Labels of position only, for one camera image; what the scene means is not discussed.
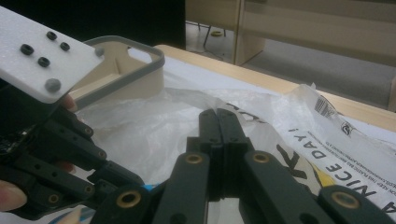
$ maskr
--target white plastic bag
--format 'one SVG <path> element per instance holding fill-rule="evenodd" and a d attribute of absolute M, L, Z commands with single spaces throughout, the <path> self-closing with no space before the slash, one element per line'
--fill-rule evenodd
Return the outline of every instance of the white plastic bag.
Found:
<path fill-rule="evenodd" d="M 95 143 L 110 160 L 154 184 L 169 177 L 187 136 L 198 135 L 199 113 L 219 107 L 237 114 L 253 146 L 275 155 L 313 193 L 334 183 L 348 186 L 396 219 L 396 146 L 354 129 L 305 85 L 284 96 L 164 89 L 146 100 L 107 102 L 78 115 L 93 127 Z M 232 216 L 220 223 L 238 223 Z"/>

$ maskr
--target white plastic plate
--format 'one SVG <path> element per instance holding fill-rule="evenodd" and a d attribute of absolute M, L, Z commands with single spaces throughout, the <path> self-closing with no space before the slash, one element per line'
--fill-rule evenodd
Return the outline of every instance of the white plastic plate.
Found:
<path fill-rule="evenodd" d="M 0 7 L 0 78 L 38 101 L 56 102 L 103 59 L 100 50 Z"/>

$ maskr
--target black screw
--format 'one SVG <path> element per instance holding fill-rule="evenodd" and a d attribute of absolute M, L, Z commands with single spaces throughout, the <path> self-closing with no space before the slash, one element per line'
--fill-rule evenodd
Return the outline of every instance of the black screw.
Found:
<path fill-rule="evenodd" d="M 44 57 L 39 58 L 37 62 L 42 67 L 48 67 L 50 65 L 50 60 L 48 60 L 47 58 L 44 58 Z"/>
<path fill-rule="evenodd" d="M 70 50 L 70 46 L 67 43 L 63 42 L 61 44 L 61 49 L 64 50 L 64 51 L 68 51 L 68 50 Z"/>
<path fill-rule="evenodd" d="M 55 40 L 56 38 L 58 38 L 58 36 L 57 36 L 55 33 L 53 33 L 52 31 L 48 31 L 48 32 L 47 32 L 47 37 L 48 37 L 50 40 Z"/>
<path fill-rule="evenodd" d="M 21 52 L 25 55 L 31 55 L 33 52 L 35 52 L 35 50 L 30 45 L 22 44 Z"/>

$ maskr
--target finger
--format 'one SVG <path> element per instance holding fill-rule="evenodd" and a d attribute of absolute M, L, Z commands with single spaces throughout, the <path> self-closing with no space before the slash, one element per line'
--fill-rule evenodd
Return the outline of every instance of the finger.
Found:
<path fill-rule="evenodd" d="M 26 195 L 18 187 L 0 180 L 0 211 L 9 211 L 23 206 Z"/>
<path fill-rule="evenodd" d="M 77 208 L 67 214 L 64 218 L 62 218 L 59 222 L 56 224 L 79 224 L 79 217 L 81 216 L 81 209 Z"/>
<path fill-rule="evenodd" d="M 70 111 L 77 111 L 77 105 L 76 105 L 76 103 L 75 103 L 75 101 L 74 101 L 74 99 L 69 95 L 69 94 L 67 94 L 64 98 L 63 98 L 63 101 L 61 102 L 61 105 L 64 107 L 64 108 L 66 108 L 66 109 L 68 109 L 68 110 L 70 110 Z"/>

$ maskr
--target plastic tray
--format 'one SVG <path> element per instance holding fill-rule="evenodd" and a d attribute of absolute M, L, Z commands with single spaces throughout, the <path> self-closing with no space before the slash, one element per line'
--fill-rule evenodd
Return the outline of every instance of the plastic tray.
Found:
<path fill-rule="evenodd" d="M 105 60 L 70 91 L 79 109 L 108 99 L 147 98 L 163 89 L 165 59 L 159 49 L 120 36 L 102 36 L 86 43 L 102 48 Z M 143 57 L 134 57 L 134 51 Z"/>

